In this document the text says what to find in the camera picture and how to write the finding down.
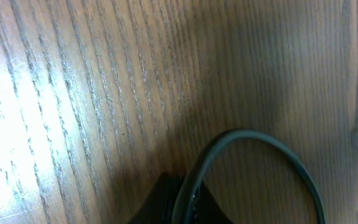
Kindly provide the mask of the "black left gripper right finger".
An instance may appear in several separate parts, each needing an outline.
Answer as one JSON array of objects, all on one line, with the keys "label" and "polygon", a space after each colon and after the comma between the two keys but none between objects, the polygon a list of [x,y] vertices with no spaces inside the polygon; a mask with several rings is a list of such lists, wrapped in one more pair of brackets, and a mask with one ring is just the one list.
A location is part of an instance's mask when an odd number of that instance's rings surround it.
[{"label": "black left gripper right finger", "polygon": [[196,190],[191,204],[191,224],[232,224],[204,184]]}]

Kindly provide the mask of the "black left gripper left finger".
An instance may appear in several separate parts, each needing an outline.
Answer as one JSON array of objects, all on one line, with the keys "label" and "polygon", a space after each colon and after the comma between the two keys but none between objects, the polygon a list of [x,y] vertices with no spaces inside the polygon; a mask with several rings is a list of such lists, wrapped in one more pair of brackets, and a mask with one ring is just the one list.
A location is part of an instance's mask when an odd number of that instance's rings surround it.
[{"label": "black left gripper left finger", "polygon": [[128,224],[170,224],[184,177],[166,172],[157,179],[147,198]]}]

